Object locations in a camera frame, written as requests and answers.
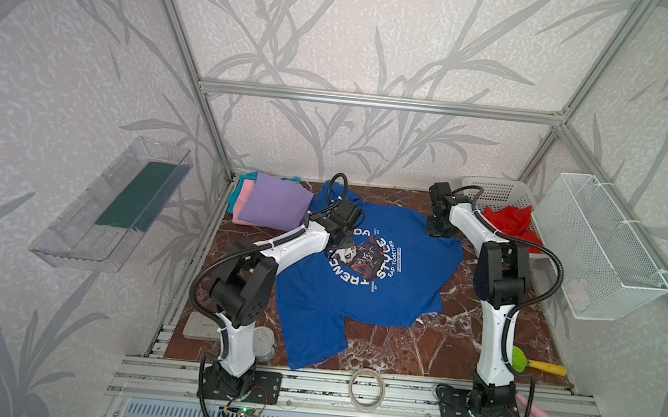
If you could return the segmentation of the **blue printed t shirt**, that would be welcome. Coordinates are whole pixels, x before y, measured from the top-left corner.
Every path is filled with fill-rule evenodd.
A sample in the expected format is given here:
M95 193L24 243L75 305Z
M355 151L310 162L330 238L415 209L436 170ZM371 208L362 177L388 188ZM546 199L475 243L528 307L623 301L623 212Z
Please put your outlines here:
M276 302L291 369L324 362L344 351L345 322L411 327L441 311L441 290L457 272L464 249L456 238L431 237L423 215L407 207L366 202L327 183L313 198L324 208L341 195L365 218L352 246L305 257L276 277Z

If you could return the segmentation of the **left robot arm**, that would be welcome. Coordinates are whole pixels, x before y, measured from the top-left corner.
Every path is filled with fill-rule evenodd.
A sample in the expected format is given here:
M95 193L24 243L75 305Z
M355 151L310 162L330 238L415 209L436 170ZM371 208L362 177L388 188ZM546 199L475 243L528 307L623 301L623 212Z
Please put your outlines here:
M220 368L233 379L255 367L253 334L269 304L276 277L307 256L352 246L356 227L309 221L278 237L240 243L215 263L209 297L219 329Z

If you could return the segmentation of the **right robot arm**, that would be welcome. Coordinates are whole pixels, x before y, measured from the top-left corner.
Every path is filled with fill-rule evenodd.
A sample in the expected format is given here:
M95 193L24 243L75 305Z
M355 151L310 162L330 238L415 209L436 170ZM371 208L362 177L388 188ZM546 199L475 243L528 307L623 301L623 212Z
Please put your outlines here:
M435 198L432 212L427 219L428 234L435 238L462 234L472 243L478 258L473 287L481 301L483 337L469 407L471 412L484 415L515 400L517 371L512 351L518 305L529 289L528 269L523 265L528 261L529 248L486 221L470 201Z

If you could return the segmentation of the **red t shirt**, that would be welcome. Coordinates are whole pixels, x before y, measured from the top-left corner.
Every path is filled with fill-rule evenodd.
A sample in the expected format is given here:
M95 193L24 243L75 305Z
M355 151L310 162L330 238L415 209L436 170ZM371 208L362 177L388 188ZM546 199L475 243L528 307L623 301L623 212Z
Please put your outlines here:
M531 227L532 213L531 206L517 208L511 205L502 210L493 210L487 207L483 212L483 217L505 235L531 241L531 243L541 246L542 240Z

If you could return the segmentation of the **folded pink t shirt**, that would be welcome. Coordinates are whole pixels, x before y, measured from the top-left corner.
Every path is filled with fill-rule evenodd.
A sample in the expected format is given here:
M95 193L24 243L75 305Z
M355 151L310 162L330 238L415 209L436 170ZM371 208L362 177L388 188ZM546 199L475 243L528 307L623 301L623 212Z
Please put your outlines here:
M235 225L250 226L250 223L241 219L241 212L243 211L246 202L249 200L254 187L255 187L255 182L253 180L248 179L243 182L243 186L241 187L239 196L235 201L232 212L231 222L234 223Z

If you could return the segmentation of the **silver metal can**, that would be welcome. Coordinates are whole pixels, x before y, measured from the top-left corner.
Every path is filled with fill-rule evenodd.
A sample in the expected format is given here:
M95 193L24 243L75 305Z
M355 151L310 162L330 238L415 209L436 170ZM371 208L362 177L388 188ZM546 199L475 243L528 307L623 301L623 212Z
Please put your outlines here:
M276 355L277 347L273 330L264 326L254 329L252 347L255 360L258 363L269 363Z

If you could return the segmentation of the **green yellow toy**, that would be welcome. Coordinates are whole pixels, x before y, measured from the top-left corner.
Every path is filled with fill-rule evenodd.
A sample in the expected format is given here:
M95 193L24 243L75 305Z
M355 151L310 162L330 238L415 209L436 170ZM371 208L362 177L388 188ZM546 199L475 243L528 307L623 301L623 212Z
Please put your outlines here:
M568 374L566 367L528 358L519 347L513 347L512 367L519 373L523 373L527 368L533 368L534 370L554 374L555 376L566 377Z

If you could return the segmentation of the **grey rectangular block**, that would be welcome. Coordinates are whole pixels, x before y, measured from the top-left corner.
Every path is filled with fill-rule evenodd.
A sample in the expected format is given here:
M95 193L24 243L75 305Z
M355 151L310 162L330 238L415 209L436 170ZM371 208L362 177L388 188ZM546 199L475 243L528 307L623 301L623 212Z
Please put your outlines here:
M181 332L183 333L183 338L190 339L191 341L200 340L214 342L218 341L221 336L220 328L217 323L197 311L188 315Z

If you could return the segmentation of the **clear tape roll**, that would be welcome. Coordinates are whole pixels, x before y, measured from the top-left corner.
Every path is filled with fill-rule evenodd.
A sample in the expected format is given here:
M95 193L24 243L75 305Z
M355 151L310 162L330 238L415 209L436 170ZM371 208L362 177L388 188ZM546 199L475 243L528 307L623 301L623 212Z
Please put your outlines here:
M348 384L351 404L360 412L376 411L385 400L386 386L378 371L366 368L356 370L352 373Z

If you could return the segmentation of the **green book on shelf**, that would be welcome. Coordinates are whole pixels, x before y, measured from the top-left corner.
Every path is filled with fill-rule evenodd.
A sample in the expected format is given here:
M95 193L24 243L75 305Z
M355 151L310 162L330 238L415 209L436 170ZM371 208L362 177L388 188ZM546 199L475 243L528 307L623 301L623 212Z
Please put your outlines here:
M146 233L189 170L187 165L149 162L95 224Z

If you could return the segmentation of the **pink cylinder stick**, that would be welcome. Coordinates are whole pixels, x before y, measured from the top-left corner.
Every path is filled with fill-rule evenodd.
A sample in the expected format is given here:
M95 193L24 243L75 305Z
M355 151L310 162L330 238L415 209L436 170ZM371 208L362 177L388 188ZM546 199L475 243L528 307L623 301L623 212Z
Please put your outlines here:
M526 397L522 393L516 393L515 397L516 397L516 400L517 400L516 402L518 403L519 407L522 407L522 408L527 408L528 407L528 402L529 402L528 397ZM531 412L531 414L530 414L531 417L552 417L551 415L549 415L546 411L541 409L541 407L539 407L536 404L532 405L532 408L530 408L530 412Z

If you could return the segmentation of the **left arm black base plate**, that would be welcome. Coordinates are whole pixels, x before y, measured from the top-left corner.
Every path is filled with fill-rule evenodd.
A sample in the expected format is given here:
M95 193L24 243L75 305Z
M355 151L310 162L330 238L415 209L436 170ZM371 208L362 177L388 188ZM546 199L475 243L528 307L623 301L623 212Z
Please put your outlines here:
M275 405L282 390L280 372L262 371L253 366L241 377L233 377L215 361L204 366L200 394L209 400L234 400Z

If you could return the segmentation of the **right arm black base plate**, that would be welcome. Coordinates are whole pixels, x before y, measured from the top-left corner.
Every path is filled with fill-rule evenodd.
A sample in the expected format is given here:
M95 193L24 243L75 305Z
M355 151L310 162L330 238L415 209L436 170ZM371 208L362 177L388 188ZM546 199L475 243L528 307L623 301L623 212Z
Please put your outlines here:
M515 392L510 386L469 390L440 384L435 388L441 417L521 417Z

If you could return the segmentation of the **aluminium enclosure frame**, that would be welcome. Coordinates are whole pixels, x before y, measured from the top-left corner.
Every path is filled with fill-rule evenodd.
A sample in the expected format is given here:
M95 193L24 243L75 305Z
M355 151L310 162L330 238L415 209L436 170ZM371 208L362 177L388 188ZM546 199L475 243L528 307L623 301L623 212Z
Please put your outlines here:
M229 172L598 178L668 282L667 0L163 0ZM545 303L603 417L668 417L668 292Z

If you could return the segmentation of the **clear plastic wall shelf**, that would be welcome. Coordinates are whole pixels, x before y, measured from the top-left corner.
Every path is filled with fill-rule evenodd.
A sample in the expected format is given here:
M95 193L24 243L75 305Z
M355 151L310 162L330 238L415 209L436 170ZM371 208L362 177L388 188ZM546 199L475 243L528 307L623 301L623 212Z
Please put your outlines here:
M137 137L30 245L58 269L117 273L193 168L192 152Z

